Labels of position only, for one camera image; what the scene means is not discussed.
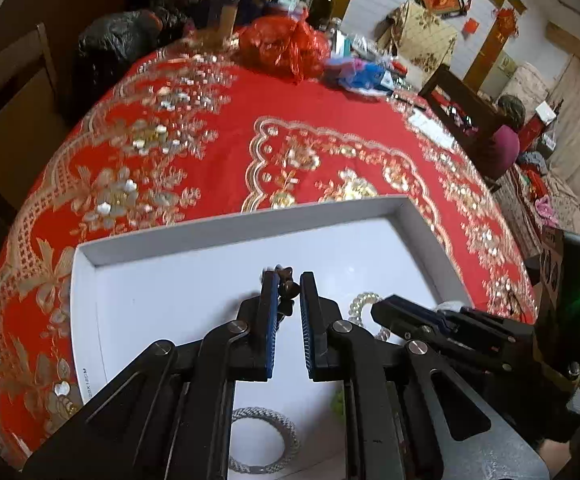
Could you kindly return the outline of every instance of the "table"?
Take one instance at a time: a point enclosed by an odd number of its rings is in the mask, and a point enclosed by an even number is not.
[[[456,143],[439,148],[409,125],[411,113],[395,99],[188,55],[182,43],[138,62],[54,154],[0,256],[0,454],[20,467],[81,405],[70,272],[86,240],[405,193],[475,306],[532,322],[531,285],[495,201]]]

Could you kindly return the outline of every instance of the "white box on red box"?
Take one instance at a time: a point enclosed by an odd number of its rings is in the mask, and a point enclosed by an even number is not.
[[[398,294],[428,308],[470,304],[430,227],[404,196],[294,206],[184,222],[88,242],[76,248],[71,281],[71,335],[85,402],[153,341],[185,344],[234,319],[258,295],[265,268],[281,264],[314,273],[320,296],[337,301],[344,319],[362,292]],[[379,326],[369,309],[362,321]],[[391,342],[398,342],[392,335]],[[266,383],[238,382],[234,408],[262,406],[297,429],[301,448],[264,479],[345,476],[343,421],[331,408],[337,383],[307,373],[301,313],[295,305],[276,335],[275,368]],[[264,465],[283,440],[259,420],[232,428],[230,452]],[[230,470],[230,479],[250,476]]]

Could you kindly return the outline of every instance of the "white tiled wall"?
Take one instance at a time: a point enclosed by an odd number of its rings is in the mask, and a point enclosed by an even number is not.
[[[405,1],[407,0],[351,0],[343,18],[343,28],[374,38],[374,27],[377,23]],[[517,64],[526,61],[534,64],[548,85],[552,85],[557,81],[568,62],[568,55],[545,38],[547,14],[542,6],[545,3],[544,0],[522,1],[528,10],[518,22],[519,38],[508,40],[505,50]],[[492,16],[494,8],[494,4],[489,0],[472,0],[472,8],[467,16],[448,20],[459,31],[451,62],[451,70],[457,76],[463,77],[465,75],[481,49],[481,45],[494,22]],[[475,34],[465,39],[461,30],[468,18],[474,18],[480,23],[480,26]]]

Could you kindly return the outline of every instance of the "red plastic bag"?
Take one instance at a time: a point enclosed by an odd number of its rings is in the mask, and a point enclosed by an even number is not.
[[[288,16],[263,16],[239,34],[239,51],[246,64],[296,82],[320,77],[329,57],[325,35],[305,22],[307,11],[297,22]]]

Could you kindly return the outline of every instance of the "red tablecloth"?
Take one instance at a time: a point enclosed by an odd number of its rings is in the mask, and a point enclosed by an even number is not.
[[[411,113],[399,101],[187,57],[178,45],[135,65],[55,153],[1,254],[2,456],[21,466],[81,405],[69,292],[74,248],[85,240],[405,193],[474,304],[532,322],[531,286],[493,198],[460,149],[409,126]]]

